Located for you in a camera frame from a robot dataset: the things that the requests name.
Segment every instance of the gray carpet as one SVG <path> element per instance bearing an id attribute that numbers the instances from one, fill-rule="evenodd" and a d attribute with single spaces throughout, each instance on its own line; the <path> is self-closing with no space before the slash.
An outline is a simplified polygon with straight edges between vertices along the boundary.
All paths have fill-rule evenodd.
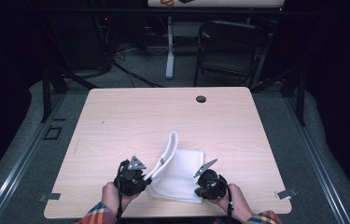
<path id="1" fill-rule="evenodd" d="M 130 50 L 119 55 L 124 61 L 120 59 L 116 59 L 116 61 L 131 72 L 162 86 L 190 87 L 195 66 L 195 48 L 190 48 L 187 42 L 187 39 L 182 40 L 176 48 L 175 76 L 172 80 L 167 80 L 164 77 L 166 53 L 152 54 L 141 50 Z M 133 79 L 131 82 L 116 67 L 113 67 L 107 74 L 89 78 L 88 81 L 103 88 L 147 87 L 139 80 Z M 5 206 L 0 216 L 0 223 L 74 223 L 75 221 L 74 219 L 45 219 L 43 211 L 46 204 L 37 200 L 41 194 L 49 193 L 53 187 L 88 93 L 86 88 L 75 81 L 67 79 L 66 82 L 70 91 L 65 96 L 53 95 L 52 99 L 59 99 L 62 103 L 46 124 L 44 133 L 47 133 L 49 128 L 53 130 L 45 136 L 46 140 L 44 140 L 43 134 L 36 143 L 35 154 L 23 174 L 21 182 Z M 214 74 L 202 76 L 199 83 L 201 86 L 239 85 L 236 78 L 218 77 Z M 291 213 L 280 215 L 280 218 L 284 223 L 337 223 L 326 194 L 307 156 L 306 145 L 298 126 L 291 117 L 286 100 L 280 97 L 277 90 L 276 86 L 272 86 L 267 92 L 254 94 L 253 97 L 285 186 L 287 189 L 295 188 L 299 193 L 291 200 L 293 206 Z M 0 162 L 0 188 L 5 183 L 6 177 L 17 162 L 18 157 L 31 145 L 40 125 L 39 121 L 43 111 L 41 83 L 33 86 L 31 92 L 33 101 L 25 122 Z M 343 199 L 343 206 L 350 216 L 350 184 L 341 167 L 329 152 L 324 140 L 320 118 L 315 109 L 315 101 L 309 94 L 307 94 L 305 106 L 306 129 L 313 138 L 329 176 Z M 55 128 L 61 128 L 59 137 L 56 140 L 50 139 L 56 137 L 58 129 Z M 163 223 L 168 220 L 155 221 Z M 182 221 L 198 223 L 204 220 L 183 219 Z"/>

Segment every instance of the plaid sleeve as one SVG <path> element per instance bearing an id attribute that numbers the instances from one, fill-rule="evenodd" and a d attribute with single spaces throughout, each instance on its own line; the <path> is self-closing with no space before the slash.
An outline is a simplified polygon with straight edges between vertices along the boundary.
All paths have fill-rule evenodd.
<path id="1" fill-rule="evenodd" d="M 273 211 L 265 211 L 251 217 L 245 224 L 282 224 L 282 220 Z"/>
<path id="2" fill-rule="evenodd" d="M 77 224 L 114 224 L 117 219 L 103 203 L 96 204 Z"/>

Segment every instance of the white fabric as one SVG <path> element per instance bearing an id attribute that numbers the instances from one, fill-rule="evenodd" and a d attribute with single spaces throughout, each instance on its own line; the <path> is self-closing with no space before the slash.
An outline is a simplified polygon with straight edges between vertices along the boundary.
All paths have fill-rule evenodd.
<path id="1" fill-rule="evenodd" d="M 152 180 L 146 191 L 152 197 L 201 203 L 203 199 L 194 192 L 198 177 L 193 176 L 203 165 L 203 152 L 177 149 L 177 142 L 177 133 L 172 132 L 156 166 L 145 176 Z"/>

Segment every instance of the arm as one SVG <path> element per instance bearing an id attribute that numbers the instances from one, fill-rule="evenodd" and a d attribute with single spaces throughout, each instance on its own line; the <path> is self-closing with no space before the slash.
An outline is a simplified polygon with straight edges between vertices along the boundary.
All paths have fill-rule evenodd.
<path id="1" fill-rule="evenodd" d="M 139 194 L 133 196 L 122 196 L 122 210 L 128 207 L 128 204 Z M 90 212 L 84 216 L 77 224 L 114 224 L 116 223 L 117 209 L 119 208 L 119 191 L 113 182 L 108 182 L 102 188 L 102 201 L 96 204 Z"/>
<path id="2" fill-rule="evenodd" d="M 241 189 L 235 184 L 229 184 L 229 188 L 232 194 L 232 218 L 240 221 L 244 224 L 252 223 L 278 223 L 281 224 L 282 221 L 273 211 L 266 211 L 259 214 L 254 214 L 250 209 L 244 194 Z M 211 203 L 217 204 L 225 212 L 228 210 L 228 193 L 224 198 L 210 200 Z"/>

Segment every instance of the wooden tabletop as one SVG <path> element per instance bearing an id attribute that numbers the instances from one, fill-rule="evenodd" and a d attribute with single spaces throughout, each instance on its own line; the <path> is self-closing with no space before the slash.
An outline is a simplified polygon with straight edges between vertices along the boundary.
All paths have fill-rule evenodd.
<path id="1" fill-rule="evenodd" d="M 197 96 L 205 103 L 198 103 Z M 170 132 L 178 148 L 204 151 L 204 162 L 244 192 L 254 212 L 289 213 L 289 200 L 249 89 L 134 88 L 90 91 L 49 200 L 47 218 L 83 217 L 101 200 L 119 164 L 133 155 L 154 167 Z M 143 192 L 124 217 L 224 216 L 216 205 L 180 203 Z"/>
<path id="2" fill-rule="evenodd" d="M 182 3 L 174 0 L 172 7 L 282 7 L 284 0 L 194 0 Z M 161 0 L 148 0 L 149 7 L 167 7 Z"/>

